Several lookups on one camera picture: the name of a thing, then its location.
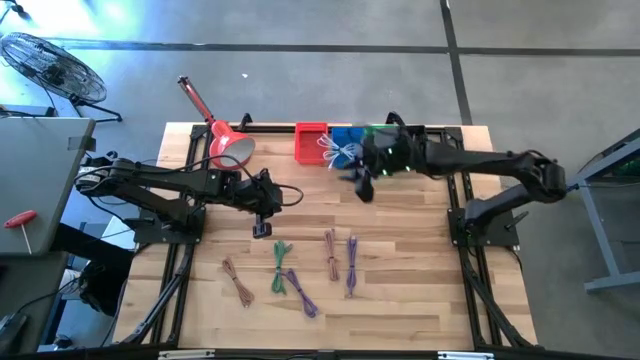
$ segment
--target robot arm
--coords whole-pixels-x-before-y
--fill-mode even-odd
[[[282,190],[271,181],[269,171],[242,180],[239,171],[197,169],[179,171],[144,165],[127,159],[87,159],[76,178],[76,189],[89,197],[115,196],[154,213],[164,230],[197,232],[202,226],[202,204],[222,204],[256,214],[254,238],[271,235],[264,222],[282,211]],[[183,192],[186,199],[165,199],[148,188]]]
[[[485,228],[506,211],[531,201],[553,203],[564,198],[564,169],[537,151],[523,153],[458,150],[447,144],[411,135],[406,127],[373,129],[363,138],[362,152],[347,167],[353,169],[344,179],[355,182],[356,194],[364,202],[373,200],[372,179],[396,172],[416,171],[437,178],[458,171],[511,176],[521,185],[489,199],[467,204],[466,226]]]

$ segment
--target lamp shade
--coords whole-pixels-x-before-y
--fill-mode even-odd
[[[238,133],[231,129],[226,121],[214,120],[211,124],[211,132],[214,139],[209,147],[209,156],[229,155],[233,156],[242,166],[246,165],[253,154],[256,142],[246,134]],[[229,158],[212,159],[213,164],[222,170],[237,170],[240,165]]]

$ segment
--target red handle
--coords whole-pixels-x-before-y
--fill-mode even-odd
[[[207,104],[204,103],[204,100],[196,91],[196,88],[193,87],[193,84],[186,76],[178,77],[178,84],[182,87],[182,90],[187,94],[187,97],[193,103],[193,106],[200,111],[200,114],[204,117],[204,121],[206,121],[209,125],[211,125],[215,119],[213,118],[213,114],[211,114],[211,110],[207,107]]]
[[[38,216],[38,213],[35,212],[34,210],[25,211],[7,220],[7,222],[4,223],[4,227],[7,229],[10,229],[10,228],[18,227],[20,225],[24,225],[29,221],[35,219],[36,216]]]

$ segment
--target blue bin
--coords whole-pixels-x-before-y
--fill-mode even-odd
[[[344,147],[351,143],[360,144],[362,136],[364,136],[364,128],[361,127],[334,127],[331,129],[331,140],[340,147]],[[333,167],[336,169],[342,169],[348,162],[349,158],[344,154],[340,154],[333,161]]]

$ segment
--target red desk lamp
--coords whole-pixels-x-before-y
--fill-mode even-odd
[[[188,77],[180,76],[178,78],[178,84],[180,84],[180,87],[184,90],[185,94],[187,94],[187,97],[196,109],[200,111],[200,114],[202,114],[207,124],[211,126],[211,132],[214,137],[209,147],[209,156],[229,155],[236,158],[242,166],[246,165],[247,162],[249,162],[251,154],[253,154],[256,142],[246,134],[233,131],[226,121],[214,119],[213,114],[211,114],[211,111],[207,108],[207,105],[193,87]],[[211,161],[213,161],[213,164],[219,169],[240,169],[240,165],[229,158],[216,158]]]

